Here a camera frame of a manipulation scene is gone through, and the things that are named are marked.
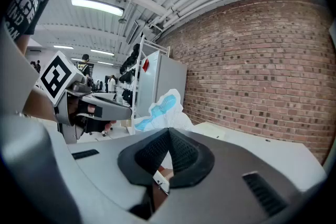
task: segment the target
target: vent grille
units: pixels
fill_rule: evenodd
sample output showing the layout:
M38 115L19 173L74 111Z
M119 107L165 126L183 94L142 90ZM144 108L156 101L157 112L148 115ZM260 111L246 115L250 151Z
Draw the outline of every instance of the vent grille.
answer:
M137 28L139 27L139 25L136 23L136 21L134 21L133 25L132 25L132 28L131 28L131 31L130 33L128 34L127 38L126 38L126 43L129 44L131 42L131 39L135 33L135 31L137 30Z
M285 201L258 173L246 174L243 176L243 180L270 217L287 206Z

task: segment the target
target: white refrigerator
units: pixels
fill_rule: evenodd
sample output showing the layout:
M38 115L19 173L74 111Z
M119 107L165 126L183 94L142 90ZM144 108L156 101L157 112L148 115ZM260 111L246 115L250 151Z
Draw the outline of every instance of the white refrigerator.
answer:
M145 72L142 67L146 59L148 59L149 65ZM139 69L139 90L135 106L137 117L149 116L150 105L157 102L170 89L176 89L179 92L181 105L183 105L187 76L186 65L156 51L141 60Z

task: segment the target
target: brick wall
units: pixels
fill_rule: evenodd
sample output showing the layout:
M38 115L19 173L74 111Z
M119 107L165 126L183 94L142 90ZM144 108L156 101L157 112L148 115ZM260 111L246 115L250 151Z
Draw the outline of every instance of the brick wall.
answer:
M244 0L157 43L187 64L183 107L194 124L303 143L323 162L336 116L331 23L317 0Z

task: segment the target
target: floor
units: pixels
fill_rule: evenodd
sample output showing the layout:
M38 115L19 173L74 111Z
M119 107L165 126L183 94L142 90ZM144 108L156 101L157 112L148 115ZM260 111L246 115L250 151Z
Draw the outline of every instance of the floor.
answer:
M57 131L57 123L54 121L42 120L42 119L38 119L34 117L31 117L31 119L42 123L49 132ZM125 136L130 135L126 127L120 126L120 121L117 121L117 123L113 124L112 127L113 127L113 130L109 131L105 137L102 136L102 134L98 132L93 132L92 135L88 133L83 133L83 135L80 137L77 143L87 143L87 142L110 140L110 139L115 139L115 138L120 138L120 137L125 137Z

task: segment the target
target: fluorescent light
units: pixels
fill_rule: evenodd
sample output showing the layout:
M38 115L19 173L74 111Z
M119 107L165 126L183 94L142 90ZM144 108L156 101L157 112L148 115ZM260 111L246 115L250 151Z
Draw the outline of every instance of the fluorescent light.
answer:
M98 63L104 63L105 65L111 65L111 66L113 66L113 64L109 63L109 62L100 62L100 61L98 61Z
M60 45L54 45L55 48L60 48L60 49L72 49L73 50L73 47L71 46L60 46Z
M113 53L111 52L107 52L107 51L102 51L102 50L94 50L94 49L91 49L92 52L98 52L100 54L107 54L107 55L111 55L111 56L114 56Z
M98 10L102 10L103 12L108 12L115 14L117 16L122 16L124 13L123 8L119 8L117 6L96 1L96 0L71 0L73 6L85 7L85 8L94 8Z

